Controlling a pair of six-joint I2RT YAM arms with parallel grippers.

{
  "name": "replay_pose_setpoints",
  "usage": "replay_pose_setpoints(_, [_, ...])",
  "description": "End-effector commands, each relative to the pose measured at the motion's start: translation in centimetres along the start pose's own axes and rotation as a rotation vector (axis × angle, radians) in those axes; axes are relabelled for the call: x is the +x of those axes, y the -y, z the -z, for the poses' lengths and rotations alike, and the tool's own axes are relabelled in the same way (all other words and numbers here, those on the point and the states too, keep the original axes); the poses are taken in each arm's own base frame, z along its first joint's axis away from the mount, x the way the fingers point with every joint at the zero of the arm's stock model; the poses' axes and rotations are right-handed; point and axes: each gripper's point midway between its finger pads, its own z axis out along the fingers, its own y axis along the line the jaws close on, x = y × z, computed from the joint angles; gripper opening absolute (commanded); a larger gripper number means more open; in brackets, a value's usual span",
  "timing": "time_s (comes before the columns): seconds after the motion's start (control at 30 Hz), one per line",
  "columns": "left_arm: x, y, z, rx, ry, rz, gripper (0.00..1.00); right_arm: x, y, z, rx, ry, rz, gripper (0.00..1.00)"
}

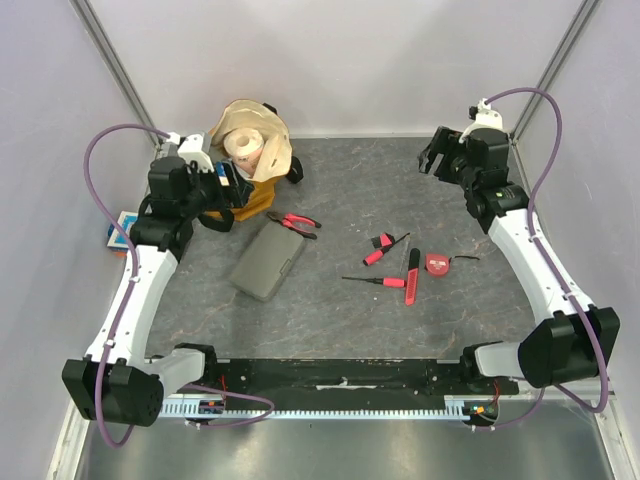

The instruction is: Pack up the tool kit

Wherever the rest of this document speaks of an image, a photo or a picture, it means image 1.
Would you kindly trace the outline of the grey plastic tool case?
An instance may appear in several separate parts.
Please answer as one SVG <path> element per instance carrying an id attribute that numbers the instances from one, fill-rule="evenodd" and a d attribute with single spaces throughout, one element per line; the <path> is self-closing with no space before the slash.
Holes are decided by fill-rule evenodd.
<path id="1" fill-rule="evenodd" d="M 298 259 L 304 244 L 304 238 L 298 233 L 280 224 L 266 224 L 232 270 L 231 284 L 255 299 L 269 301 Z"/>

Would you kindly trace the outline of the red black utility knife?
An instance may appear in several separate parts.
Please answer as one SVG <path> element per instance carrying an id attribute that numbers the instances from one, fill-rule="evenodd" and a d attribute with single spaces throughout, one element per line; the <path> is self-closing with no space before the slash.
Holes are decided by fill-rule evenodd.
<path id="1" fill-rule="evenodd" d="M 404 302 L 411 306 L 416 301 L 417 284 L 419 278 L 421 252 L 418 248 L 412 248 L 409 252 L 408 271 L 405 287 Z"/>

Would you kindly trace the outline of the short red handled screwdriver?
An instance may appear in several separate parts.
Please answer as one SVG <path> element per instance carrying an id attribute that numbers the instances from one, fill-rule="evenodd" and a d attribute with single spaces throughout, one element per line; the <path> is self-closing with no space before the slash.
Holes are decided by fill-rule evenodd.
<path id="1" fill-rule="evenodd" d="M 388 252 L 388 248 L 377 249 L 363 259 L 363 264 L 365 266 L 371 266 L 377 263 L 381 258 L 383 258 L 387 252 Z"/>

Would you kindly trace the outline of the long red handled screwdriver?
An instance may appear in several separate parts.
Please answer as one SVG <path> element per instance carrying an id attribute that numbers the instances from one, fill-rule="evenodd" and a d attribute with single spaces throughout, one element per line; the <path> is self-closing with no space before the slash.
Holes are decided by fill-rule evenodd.
<path id="1" fill-rule="evenodd" d="M 388 288 L 396 288 L 403 289 L 406 287 L 406 281 L 402 278 L 397 277 L 371 277 L 371 278 L 360 278 L 360 277 L 349 277 L 343 276 L 343 280 L 352 280 L 352 281 L 361 281 L 376 285 L 382 285 Z"/>

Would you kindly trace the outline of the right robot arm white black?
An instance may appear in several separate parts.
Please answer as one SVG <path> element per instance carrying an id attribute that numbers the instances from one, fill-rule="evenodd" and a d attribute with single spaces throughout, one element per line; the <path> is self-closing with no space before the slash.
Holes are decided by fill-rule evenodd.
<path id="1" fill-rule="evenodd" d="M 464 349 L 457 377 L 473 394 L 494 377 L 535 388 L 595 378 L 605 372 L 620 328 L 614 309 L 597 307 L 552 251 L 526 191 L 508 179 L 508 157 L 509 138 L 499 129 L 464 135 L 444 126 L 419 156 L 421 172 L 462 188 L 467 211 L 509 262 L 534 314 L 523 340 Z"/>

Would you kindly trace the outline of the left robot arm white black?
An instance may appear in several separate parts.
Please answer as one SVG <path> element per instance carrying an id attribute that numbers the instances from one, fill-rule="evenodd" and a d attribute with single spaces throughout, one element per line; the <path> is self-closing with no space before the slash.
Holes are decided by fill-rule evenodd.
<path id="1" fill-rule="evenodd" d="M 219 384 L 212 346 L 180 343 L 170 354 L 150 360 L 146 345 L 163 292 L 193 236 L 194 221 L 229 231 L 233 209 L 248 203 L 254 187 L 228 160 L 204 171 L 177 155 L 152 162 L 148 186 L 129 232 L 133 248 L 107 318 L 84 356 L 67 360 L 62 370 L 63 383 L 87 420 L 148 427 L 167 396 L 188 384 L 201 393 Z"/>

